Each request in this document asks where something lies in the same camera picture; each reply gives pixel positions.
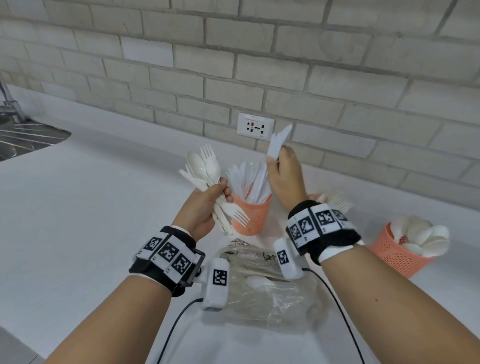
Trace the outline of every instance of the white countertop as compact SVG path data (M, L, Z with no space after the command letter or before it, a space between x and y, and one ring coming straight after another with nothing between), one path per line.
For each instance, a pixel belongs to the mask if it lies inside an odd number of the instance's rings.
M32 91L12 91L30 114L43 115L38 121L72 132L56 146L0 163L0 326L46 357L125 278L139 246L172 221L192 190L176 172L184 164L181 155L205 139ZM263 158L211 144L223 166ZM349 217L367 242L395 212L449 226L452 251L412 280L480 336L480 249L473 240L478 212L318 168L305 166L304 173L310 191L324 182L354 197ZM251 242L269 244L281 234L275 221L285 213L275 203L272 216L270 227ZM199 248L208 257L228 241L216 227ZM174 299L148 363L156 363L177 314L198 294L194 285ZM325 304L326 317L306 335L236 326L221 314L192 308L179 322L166 357L171 363L360 362L333 301Z

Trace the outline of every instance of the clear plastic bag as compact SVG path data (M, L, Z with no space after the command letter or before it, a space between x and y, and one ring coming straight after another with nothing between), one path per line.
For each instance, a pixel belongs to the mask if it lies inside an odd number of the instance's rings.
M236 239L217 256L230 262L228 303L224 309L228 317L295 330L307 330L320 318L317 281L308 275L286 281L273 250Z

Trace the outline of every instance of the sink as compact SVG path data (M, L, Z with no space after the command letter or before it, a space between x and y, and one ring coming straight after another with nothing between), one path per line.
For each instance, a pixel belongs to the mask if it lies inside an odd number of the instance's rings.
M58 144L72 133L28 119L0 116L0 161Z

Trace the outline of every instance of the orange utensil holder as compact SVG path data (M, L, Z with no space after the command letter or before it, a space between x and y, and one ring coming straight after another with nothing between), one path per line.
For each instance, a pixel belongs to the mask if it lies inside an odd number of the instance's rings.
M380 259L406 278L410 278L435 259L413 254L397 244L393 239L390 223L385 226L375 243L370 245L369 248Z
M235 220L232 220L233 228L242 235L252 236L257 235L262 231L265 225L265 221L268 215L268 209L270 208L270 203L272 202L272 195L260 205L247 204L245 201L242 201L237 195L233 196L235 203L240 206L243 211L247 214L250 221L246 227L243 227Z

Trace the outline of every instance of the electrical outlet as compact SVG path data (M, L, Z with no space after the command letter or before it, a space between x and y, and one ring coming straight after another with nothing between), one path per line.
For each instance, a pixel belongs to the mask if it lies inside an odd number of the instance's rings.
M237 134L255 139L270 140L274 123L274 119L241 112L237 123Z

